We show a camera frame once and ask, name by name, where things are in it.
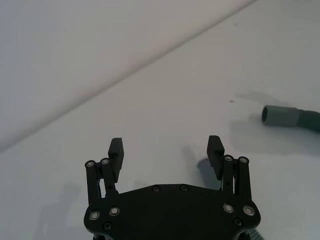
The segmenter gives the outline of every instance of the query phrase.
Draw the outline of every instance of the screw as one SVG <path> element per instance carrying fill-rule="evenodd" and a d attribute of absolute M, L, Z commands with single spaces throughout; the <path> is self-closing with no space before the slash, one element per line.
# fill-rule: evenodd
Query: screw
<path fill-rule="evenodd" d="M 233 220 L 234 225 L 241 227 L 242 226 L 242 221 L 239 218 L 235 218 Z"/>
<path fill-rule="evenodd" d="M 90 161 L 86 164 L 87 167 L 92 167 L 94 165 L 94 162 L 93 161 Z"/>
<path fill-rule="evenodd" d="M 229 204 L 224 204 L 223 209 L 229 214 L 231 214 L 235 211 L 234 207 Z"/>
<path fill-rule="evenodd" d="M 109 160 L 108 160 L 108 159 L 102 160 L 102 164 L 108 164 L 108 163 L 109 163 Z"/>
<path fill-rule="evenodd" d="M 228 162 L 232 161 L 232 157 L 230 156 L 226 156 L 224 159 L 227 160 Z"/>
<path fill-rule="evenodd" d="M 246 164 L 248 162 L 248 160 L 244 157 L 240 158 L 240 162 Z"/>
<path fill-rule="evenodd" d="M 100 212 L 93 211 L 93 212 L 90 213 L 89 219 L 90 220 L 97 220 L 99 218 L 99 216 L 100 216 Z"/>
<path fill-rule="evenodd" d="M 246 206 L 243 207 L 243 211 L 244 211 L 244 213 L 247 214 L 248 216 L 253 216 L 253 215 L 256 214 L 254 208 L 251 207 L 251 206 L 248 206 L 248 205 L 246 205 Z"/>
<path fill-rule="evenodd" d="M 117 216 L 119 213 L 120 213 L 120 208 L 118 208 L 117 206 L 112 207 L 109 211 L 110 216 Z"/>
<path fill-rule="evenodd" d="M 154 186 L 154 187 L 152 188 L 152 190 L 153 190 L 154 192 L 160 192 L 160 187 Z"/>
<path fill-rule="evenodd" d="M 103 226 L 104 230 L 110 230 L 112 228 L 111 222 L 106 222 Z"/>
<path fill-rule="evenodd" d="M 184 192 L 188 191 L 188 187 L 186 185 L 182 185 L 181 186 L 181 190 L 184 191 Z"/>

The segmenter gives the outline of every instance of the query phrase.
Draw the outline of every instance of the white table surface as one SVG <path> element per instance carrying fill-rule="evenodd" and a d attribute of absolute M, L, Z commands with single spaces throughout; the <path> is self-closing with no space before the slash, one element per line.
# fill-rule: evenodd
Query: white table surface
<path fill-rule="evenodd" d="M 320 111 L 319 7 L 257 1 L 3 151 L 1 239 L 91 239 L 84 163 L 105 157 L 114 137 L 125 151 L 121 193 L 204 186 L 209 135 L 250 159 L 265 239 L 319 239 L 320 136 L 260 122 L 266 104 Z"/>
<path fill-rule="evenodd" d="M 1 0 L 0 151 L 254 0 Z"/>

